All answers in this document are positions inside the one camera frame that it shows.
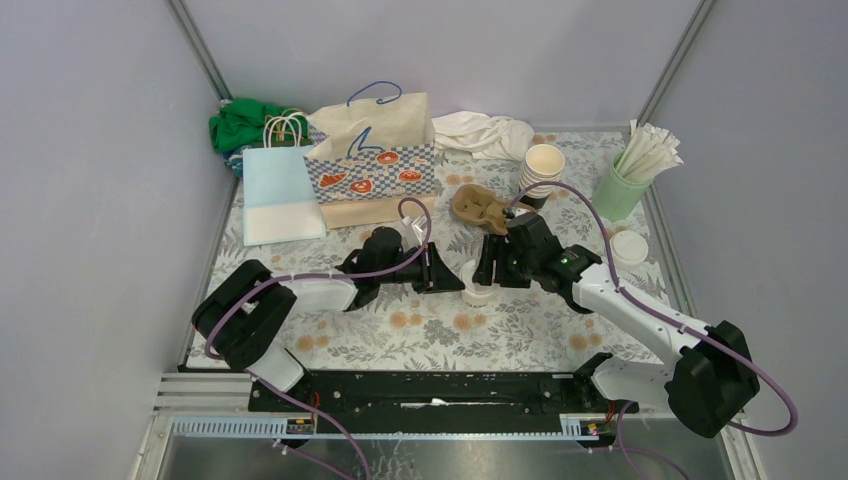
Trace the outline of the white paper coffee cup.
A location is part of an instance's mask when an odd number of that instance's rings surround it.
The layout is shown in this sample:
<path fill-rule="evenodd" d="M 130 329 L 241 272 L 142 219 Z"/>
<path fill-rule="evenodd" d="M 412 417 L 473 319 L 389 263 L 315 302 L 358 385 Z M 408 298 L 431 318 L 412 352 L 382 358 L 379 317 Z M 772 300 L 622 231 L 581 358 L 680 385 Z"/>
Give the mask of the white paper coffee cup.
<path fill-rule="evenodd" d="M 461 298 L 468 306 L 482 307 L 494 297 L 495 293 L 494 286 L 471 285 L 461 292 Z"/>

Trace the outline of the stack of black paper cups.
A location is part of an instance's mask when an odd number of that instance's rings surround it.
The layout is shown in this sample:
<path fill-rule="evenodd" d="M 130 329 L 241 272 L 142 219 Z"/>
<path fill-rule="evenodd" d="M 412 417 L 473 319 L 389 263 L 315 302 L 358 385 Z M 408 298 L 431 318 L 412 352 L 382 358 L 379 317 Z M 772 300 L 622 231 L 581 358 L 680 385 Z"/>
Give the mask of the stack of black paper cups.
<path fill-rule="evenodd" d="M 558 148 L 547 144 L 530 147 L 519 179 L 520 202 L 535 209 L 542 208 L 557 186 L 545 184 L 532 188 L 532 185 L 544 181 L 558 182 L 565 165 L 565 156 Z"/>

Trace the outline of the blue checkered paper bag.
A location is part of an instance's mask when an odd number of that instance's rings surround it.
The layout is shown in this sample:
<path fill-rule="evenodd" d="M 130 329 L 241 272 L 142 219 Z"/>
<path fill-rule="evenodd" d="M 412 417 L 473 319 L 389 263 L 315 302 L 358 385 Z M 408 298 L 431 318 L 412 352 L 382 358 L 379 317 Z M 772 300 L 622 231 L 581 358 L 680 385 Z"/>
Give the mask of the blue checkered paper bag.
<path fill-rule="evenodd" d="M 362 94 L 307 116 L 313 148 L 307 173 L 328 229 L 392 222 L 420 209 L 399 202 L 412 197 L 428 210 L 437 198 L 435 130 L 429 97 L 397 90 L 381 98 Z"/>

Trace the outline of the white coffee lid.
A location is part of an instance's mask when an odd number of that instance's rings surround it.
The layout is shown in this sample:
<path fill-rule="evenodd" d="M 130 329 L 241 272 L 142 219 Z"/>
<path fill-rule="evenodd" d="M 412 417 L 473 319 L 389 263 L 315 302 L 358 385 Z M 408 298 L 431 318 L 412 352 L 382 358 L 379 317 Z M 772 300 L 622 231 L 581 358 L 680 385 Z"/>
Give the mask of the white coffee lid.
<path fill-rule="evenodd" d="M 464 284 L 464 290 L 462 294 L 465 296 L 471 297 L 479 297 L 484 294 L 484 291 L 481 291 L 473 281 L 473 275 L 476 271 L 477 261 L 469 260 L 465 262 L 460 268 L 460 280 Z"/>

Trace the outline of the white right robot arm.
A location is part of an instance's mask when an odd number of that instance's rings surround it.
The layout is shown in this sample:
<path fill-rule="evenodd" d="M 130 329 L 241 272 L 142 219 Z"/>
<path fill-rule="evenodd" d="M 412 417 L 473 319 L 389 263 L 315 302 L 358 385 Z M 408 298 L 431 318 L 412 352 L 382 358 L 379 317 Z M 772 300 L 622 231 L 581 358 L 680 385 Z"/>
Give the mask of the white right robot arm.
<path fill-rule="evenodd" d="M 732 323 L 708 325 L 615 280 L 599 255 L 578 244 L 562 246 L 536 213 L 511 219 L 507 227 L 505 235 L 485 236 L 474 283 L 513 289 L 538 283 L 572 311 L 614 323 L 660 360 L 595 355 L 579 368 L 586 377 L 573 386 L 583 410 L 632 400 L 669 409 L 689 430 L 712 438 L 759 393 L 747 341 Z"/>

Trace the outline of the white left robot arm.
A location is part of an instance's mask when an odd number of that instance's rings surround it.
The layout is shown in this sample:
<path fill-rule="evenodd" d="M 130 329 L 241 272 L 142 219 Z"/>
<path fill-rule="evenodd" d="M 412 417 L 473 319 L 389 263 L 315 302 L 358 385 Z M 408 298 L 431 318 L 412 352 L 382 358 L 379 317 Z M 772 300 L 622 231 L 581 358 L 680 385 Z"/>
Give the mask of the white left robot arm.
<path fill-rule="evenodd" d="M 231 369 L 270 384 L 272 398 L 285 410 L 296 411 L 309 401 L 311 387 L 302 364 L 275 342 L 285 320 L 303 313 L 358 310 L 386 284 L 408 284 L 418 294 L 464 288 L 434 243 L 404 249 L 400 232 L 379 227 L 327 273 L 283 278 L 258 260 L 242 263 L 195 309 L 191 322 Z"/>

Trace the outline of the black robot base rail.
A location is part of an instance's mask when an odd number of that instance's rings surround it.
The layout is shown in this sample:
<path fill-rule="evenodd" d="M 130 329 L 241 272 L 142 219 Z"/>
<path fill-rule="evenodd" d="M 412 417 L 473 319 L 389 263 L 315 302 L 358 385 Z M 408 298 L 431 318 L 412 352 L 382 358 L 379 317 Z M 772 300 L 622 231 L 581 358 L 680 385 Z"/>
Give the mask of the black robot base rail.
<path fill-rule="evenodd" d="M 574 373 L 312 370 L 288 402 L 254 383 L 248 409 L 297 413 L 305 403 L 352 434 L 563 434 L 585 414 L 598 427 L 637 405 L 606 399 L 590 375 L 599 354 Z"/>

